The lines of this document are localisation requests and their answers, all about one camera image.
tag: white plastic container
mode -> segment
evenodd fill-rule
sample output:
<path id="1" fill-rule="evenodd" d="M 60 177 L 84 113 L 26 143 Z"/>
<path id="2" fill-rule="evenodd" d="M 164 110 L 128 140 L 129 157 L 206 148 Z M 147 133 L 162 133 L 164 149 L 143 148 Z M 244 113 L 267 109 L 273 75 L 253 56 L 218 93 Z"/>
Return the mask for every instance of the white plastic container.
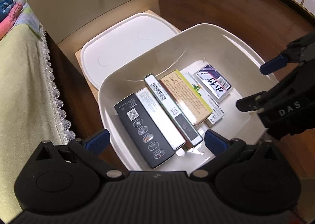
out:
<path id="1" fill-rule="evenodd" d="M 100 87 L 98 101 L 103 125 L 110 131 L 111 144 L 129 170 L 152 169 L 123 127 L 114 105 L 142 89 L 145 86 L 142 79 L 149 73 L 157 75 L 171 65 L 157 78 L 175 69 L 194 73 L 207 62 L 214 65 L 234 87 L 220 103 L 226 115 L 211 128 L 227 139 L 240 138 L 247 144 L 257 143 L 265 132 L 255 112 L 242 113 L 235 103 L 242 97 L 268 91 L 277 83 L 276 78 L 273 74 L 264 76 L 260 73 L 259 67 L 264 61 L 242 40 L 218 26 L 199 24 L 128 62 L 109 75 Z M 198 131 L 204 135 L 207 129 L 203 124 Z M 188 152 L 179 149 L 154 170 L 185 170 L 190 174 L 213 157 L 202 142 Z"/>
<path id="2" fill-rule="evenodd" d="M 110 73 L 176 34 L 176 28 L 158 16 L 135 14 L 83 46 L 81 64 L 84 74 L 99 89 Z"/>

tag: lace trim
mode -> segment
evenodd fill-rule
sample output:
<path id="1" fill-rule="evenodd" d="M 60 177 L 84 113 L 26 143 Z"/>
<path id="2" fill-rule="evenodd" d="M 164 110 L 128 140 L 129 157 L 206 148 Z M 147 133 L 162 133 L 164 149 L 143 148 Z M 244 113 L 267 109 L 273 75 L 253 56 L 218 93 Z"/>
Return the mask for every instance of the lace trim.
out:
<path id="1" fill-rule="evenodd" d="M 46 32 L 42 26 L 40 27 L 40 35 L 41 35 L 40 51 L 44 60 L 44 71 L 48 86 L 48 92 L 50 94 L 50 101 L 54 111 L 54 119 L 56 122 L 58 134 L 61 139 L 61 143 L 63 145 L 66 145 L 68 144 L 69 141 L 75 139 L 76 135 L 73 131 L 70 130 L 71 127 L 70 121 L 65 119 L 67 116 L 66 112 L 63 109 L 61 109 L 63 106 L 63 102 L 58 99 L 60 96 L 60 92 L 54 83 L 55 77 L 53 75 L 51 63 L 49 62 L 50 56 L 49 49 L 47 47 Z"/>

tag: black box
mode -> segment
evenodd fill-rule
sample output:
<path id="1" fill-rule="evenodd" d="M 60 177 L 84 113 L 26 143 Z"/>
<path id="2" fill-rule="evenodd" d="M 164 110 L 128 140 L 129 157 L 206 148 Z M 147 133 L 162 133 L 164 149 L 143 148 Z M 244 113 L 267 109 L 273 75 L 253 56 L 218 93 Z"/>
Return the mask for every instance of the black box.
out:
<path id="1" fill-rule="evenodd" d="M 115 109 L 151 168 L 157 167 L 175 154 L 134 93 L 117 103 Z"/>

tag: barcode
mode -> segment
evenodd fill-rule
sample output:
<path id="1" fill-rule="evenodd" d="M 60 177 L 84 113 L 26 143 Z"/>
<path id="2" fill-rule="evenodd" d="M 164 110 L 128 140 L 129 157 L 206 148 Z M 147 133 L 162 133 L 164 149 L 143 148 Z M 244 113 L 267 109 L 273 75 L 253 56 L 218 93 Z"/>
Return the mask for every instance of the barcode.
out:
<path id="1" fill-rule="evenodd" d="M 218 78 L 218 82 L 226 90 L 228 90 L 231 87 L 231 85 L 221 76 Z"/>
<path id="2" fill-rule="evenodd" d="M 156 83 L 151 84 L 152 89 L 157 93 L 157 96 L 160 98 L 161 101 L 165 100 L 166 97 L 160 88 L 156 85 Z"/>
<path id="3" fill-rule="evenodd" d="M 133 119 L 136 119 L 139 114 L 138 112 L 133 108 L 132 110 L 130 110 L 129 112 L 127 112 L 127 116 L 129 117 L 130 121 L 132 121 Z"/>

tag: tan box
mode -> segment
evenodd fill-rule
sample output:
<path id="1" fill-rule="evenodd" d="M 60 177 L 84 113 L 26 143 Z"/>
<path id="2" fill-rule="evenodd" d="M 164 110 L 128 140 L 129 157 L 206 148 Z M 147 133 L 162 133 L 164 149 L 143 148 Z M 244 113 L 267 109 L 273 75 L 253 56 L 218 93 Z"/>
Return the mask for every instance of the tan box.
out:
<path id="1" fill-rule="evenodd" d="M 193 125 L 202 123 L 211 115 L 212 109 L 178 70 L 160 81 Z"/>

